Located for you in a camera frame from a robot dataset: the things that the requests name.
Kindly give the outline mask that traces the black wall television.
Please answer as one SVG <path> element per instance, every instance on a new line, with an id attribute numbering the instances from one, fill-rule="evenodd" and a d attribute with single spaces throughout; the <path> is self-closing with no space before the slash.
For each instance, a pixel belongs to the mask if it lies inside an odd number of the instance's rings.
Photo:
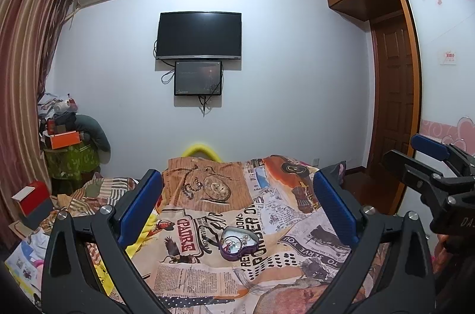
<path id="1" fill-rule="evenodd" d="M 242 14 L 239 12 L 162 12 L 155 57 L 165 59 L 242 57 Z"/>

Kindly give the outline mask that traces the small dark wall monitor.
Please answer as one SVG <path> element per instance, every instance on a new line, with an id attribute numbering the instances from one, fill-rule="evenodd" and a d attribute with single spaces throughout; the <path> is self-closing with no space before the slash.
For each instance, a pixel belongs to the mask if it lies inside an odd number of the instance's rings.
<path id="1" fill-rule="evenodd" d="M 181 60 L 175 63 L 175 96 L 214 96 L 221 92 L 221 61 Z"/>

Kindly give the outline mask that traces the orange box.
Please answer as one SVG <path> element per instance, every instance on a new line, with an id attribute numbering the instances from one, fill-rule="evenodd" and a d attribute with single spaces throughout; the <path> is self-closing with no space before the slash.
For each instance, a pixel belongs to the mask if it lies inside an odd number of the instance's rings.
<path id="1" fill-rule="evenodd" d="M 55 134 L 49 137 L 49 145 L 51 149 L 60 149 L 80 143 L 80 134 L 78 131 L 68 131 L 65 133 Z"/>

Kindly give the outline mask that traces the dark bag on floor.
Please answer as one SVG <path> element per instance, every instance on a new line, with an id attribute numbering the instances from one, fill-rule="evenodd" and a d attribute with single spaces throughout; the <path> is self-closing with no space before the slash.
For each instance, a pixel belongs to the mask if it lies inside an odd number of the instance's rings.
<path id="1" fill-rule="evenodd" d="M 332 170 L 332 175 L 335 180 L 338 182 L 339 186 L 342 186 L 345 181 L 345 174 L 346 174 L 346 161 L 341 161 L 335 165 Z"/>

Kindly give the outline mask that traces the striped red curtain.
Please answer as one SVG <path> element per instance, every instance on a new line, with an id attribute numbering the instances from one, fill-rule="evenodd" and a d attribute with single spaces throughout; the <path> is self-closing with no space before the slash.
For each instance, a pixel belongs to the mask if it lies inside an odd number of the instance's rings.
<path id="1" fill-rule="evenodd" d="M 49 181 L 39 147 L 38 101 L 45 93 L 60 31 L 74 0 L 1 0 L 1 243 L 15 235 L 12 196 Z"/>

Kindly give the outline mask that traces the red and white box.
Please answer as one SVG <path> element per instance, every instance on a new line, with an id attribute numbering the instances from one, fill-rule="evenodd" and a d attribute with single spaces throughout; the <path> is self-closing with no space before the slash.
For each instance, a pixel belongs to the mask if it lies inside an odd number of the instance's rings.
<path id="1" fill-rule="evenodd" d="M 35 180 L 19 190 L 11 199 L 18 205 L 22 215 L 27 216 L 49 197 L 47 185 Z"/>

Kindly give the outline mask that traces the brown wooden door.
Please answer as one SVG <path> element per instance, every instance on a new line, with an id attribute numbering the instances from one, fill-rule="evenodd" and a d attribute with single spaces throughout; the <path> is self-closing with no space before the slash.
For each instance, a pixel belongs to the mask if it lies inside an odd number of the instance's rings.
<path id="1" fill-rule="evenodd" d="M 404 15 L 393 15 L 371 23 L 375 109 L 367 173 L 374 187 L 373 205 L 379 212 L 393 214 L 403 186 L 384 168 L 382 159 L 390 150 L 408 153 L 414 113 L 414 78 L 411 44 Z"/>

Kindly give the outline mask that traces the dark green plush pillow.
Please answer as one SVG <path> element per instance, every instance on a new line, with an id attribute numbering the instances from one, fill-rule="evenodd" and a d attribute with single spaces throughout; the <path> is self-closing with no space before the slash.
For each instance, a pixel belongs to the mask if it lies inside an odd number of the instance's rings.
<path id="1" fill-rule="evenodd" d="M 106 153 L 110 152 L 110 142 L 99 122 L 93 117 L 76 114 L 75 128 L 79 132 L 87 133 L 99 150 Z"/>

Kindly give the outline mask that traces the white plush toy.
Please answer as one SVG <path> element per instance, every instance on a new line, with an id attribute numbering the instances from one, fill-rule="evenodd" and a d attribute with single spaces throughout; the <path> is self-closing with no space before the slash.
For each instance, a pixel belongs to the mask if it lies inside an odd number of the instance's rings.
<path id="1" fill-rule="evenodd" d="M 56 115 L 63 115 L 68 112 L 77 113 L 78 106 L 74 98 L 68 95 L 67 98 L 56 102 L 53 109 Z"/>

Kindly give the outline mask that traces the purple heart jewelry box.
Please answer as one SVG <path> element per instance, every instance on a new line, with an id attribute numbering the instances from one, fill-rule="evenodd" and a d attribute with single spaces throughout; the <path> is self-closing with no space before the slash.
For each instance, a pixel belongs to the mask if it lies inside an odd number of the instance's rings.
<path id="1" fill-rule="evenodd" d="M 252 255 L 258 248 L 259 238 L 255 233 L 234 226 L 226 227 L 219 241 L 221 257 L 230 262 Z"/>

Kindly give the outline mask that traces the printed patchwork bed blanket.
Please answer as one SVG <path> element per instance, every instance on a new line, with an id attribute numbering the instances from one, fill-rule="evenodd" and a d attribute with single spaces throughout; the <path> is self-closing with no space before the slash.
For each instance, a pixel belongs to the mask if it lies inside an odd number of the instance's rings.
<path id="1" fill-rule="evenodd" d="M 127 256 L 172 313 L 302 313 L 350 249 L 312 188 L 317 169 L 283 156 L 170 160 Z"/>

